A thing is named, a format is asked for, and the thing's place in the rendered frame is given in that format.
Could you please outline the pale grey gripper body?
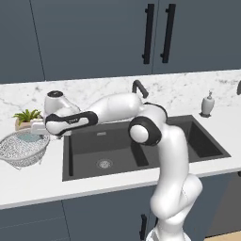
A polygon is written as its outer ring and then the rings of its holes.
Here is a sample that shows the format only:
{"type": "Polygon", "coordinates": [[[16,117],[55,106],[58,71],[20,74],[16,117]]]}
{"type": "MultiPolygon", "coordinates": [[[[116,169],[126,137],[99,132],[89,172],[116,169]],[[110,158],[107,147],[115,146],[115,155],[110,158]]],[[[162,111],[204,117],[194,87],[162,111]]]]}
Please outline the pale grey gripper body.
{"type": "Polygon", "coordinates": [[[31,124],[31,133],[34,135],[49,136],[50,133],[46,130],[45,125],[42,121],[33,122],[31,124]]]}

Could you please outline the white mesh colander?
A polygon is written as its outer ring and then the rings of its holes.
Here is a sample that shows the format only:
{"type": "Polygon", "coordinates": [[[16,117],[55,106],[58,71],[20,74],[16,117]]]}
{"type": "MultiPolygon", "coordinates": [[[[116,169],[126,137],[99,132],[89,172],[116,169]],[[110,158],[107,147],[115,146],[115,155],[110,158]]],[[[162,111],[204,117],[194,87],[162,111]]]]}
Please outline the white mesh colander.
{"type": "Polygon", "coordinates": [[[29,128],[22,129],[0,140],[0,159],[16,169],[32,166],[41,162],[49,142],[49,136],[32,134],[29,128]]]}

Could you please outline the black double sink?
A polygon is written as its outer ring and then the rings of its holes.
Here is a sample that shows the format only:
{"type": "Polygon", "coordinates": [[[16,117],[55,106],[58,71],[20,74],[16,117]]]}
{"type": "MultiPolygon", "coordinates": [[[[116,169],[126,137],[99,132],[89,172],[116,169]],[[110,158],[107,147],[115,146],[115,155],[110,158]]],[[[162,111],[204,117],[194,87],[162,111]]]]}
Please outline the black double sink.
{"type": "MultiPolygon", "coordinates": [[[[229,156],[193,116],[169,117],[167,124],[184,131],[191,163],[229,156]]],[[[127,121],[107,123],[64,137],[62,180],[158,168],[157,148],[135,143],[128,126],[127,121]]]]}

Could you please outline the black sink faucet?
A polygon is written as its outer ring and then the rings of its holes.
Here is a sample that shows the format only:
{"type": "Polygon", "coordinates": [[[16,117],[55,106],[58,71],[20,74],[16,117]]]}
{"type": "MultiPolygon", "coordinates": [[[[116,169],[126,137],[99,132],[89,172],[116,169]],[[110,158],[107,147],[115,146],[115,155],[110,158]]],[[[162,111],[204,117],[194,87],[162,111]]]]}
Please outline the black sink faucet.
{"type": "Polygon", "coordinates": [[[132,85],[132,91],[136,93],[138,90],[141,92],[142,97],[144,99],[146,99],[149,96],[148,90],[144,88],[144,86],[141,84],[139,80],[135,80],[132,85]]]}

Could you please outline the small potted green plant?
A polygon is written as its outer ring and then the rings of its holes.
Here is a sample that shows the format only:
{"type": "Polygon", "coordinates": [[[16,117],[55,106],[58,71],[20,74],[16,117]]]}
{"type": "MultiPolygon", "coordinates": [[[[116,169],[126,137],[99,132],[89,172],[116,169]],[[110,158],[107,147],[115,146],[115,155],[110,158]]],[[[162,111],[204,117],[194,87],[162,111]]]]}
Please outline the small potted green plant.
{"type": "Polygon", "coordinates": [[[43,117],[40,114],[38,109],[34,109],[33,111],[29,111],[26,109],[21,113],[15,113],[13,118],[15,121],[15,130],[19,131],[25,128],[30,128],[33,121],[42,121],[43,117]]]}

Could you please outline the dark blue base cupboard door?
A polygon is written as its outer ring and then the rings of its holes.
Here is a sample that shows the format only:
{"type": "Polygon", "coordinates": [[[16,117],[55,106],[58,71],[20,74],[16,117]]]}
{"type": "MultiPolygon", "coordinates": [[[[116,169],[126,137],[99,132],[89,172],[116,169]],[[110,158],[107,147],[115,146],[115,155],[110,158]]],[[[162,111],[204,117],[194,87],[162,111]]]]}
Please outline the dark blue base cupboard door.
{"type": "Polygon", "coordinates": [[[62,202],[0,210],[0,241],[70,241],[62,202]]]}
{"type": "Polygon", "coordinates": [[[63,201],[71,241],[141,241],[141,214],[147,233],[152,193],[145,186],[63,201]]]}

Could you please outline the white soap dispenser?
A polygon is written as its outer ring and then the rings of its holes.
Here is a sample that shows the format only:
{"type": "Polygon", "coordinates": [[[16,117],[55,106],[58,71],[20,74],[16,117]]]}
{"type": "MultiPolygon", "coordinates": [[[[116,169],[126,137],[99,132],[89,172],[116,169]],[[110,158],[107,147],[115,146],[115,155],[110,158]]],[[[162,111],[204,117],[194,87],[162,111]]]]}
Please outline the white soap dispenser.
{"type": "Polygon", "coordinates": [[[212,96],[213,92],[209,91],[207,97],[204,97],[201,102],[201,113],[200,115],[204,118],[209,118],[211,116],[211,111],[215,105],[215,99],[212,96]]]}

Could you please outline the dark grey appliance front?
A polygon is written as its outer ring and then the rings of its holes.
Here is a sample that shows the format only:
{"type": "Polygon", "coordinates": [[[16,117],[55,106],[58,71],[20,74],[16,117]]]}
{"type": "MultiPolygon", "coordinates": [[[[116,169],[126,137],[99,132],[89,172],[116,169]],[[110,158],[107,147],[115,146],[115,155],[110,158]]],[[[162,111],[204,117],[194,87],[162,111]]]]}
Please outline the dark grey appliance front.
{"type": "Polygon", "coordinates": [[[207,237],[241,231],[241,171],[231,175],[207,237]]]}

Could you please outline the dark blue wall cupboard door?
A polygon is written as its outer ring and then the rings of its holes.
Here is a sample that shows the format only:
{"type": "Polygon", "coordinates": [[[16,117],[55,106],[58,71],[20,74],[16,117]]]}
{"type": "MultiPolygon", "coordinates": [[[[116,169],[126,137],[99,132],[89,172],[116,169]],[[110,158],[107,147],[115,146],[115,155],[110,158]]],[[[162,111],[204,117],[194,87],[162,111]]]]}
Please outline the dark blue wall cupboard door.
{"type": "Polygon", "coordinates": [[[0,84],[44,80],[29,0],[0,0],[0,84]]]}
{"type": "Polygon", "coordinates": [[[30,0],[45,79],[152,72],[158,0],[30,0]],[[145,9],[154,4],[150,63],[143,63],[145,9]]]}
{"type": "Polygon", "coordinates": [[[160,0],[154,73],[241,69],[241,0],[160,0]],[[162,57],[169,4],[175,4],[169,62],[162,57]]]}

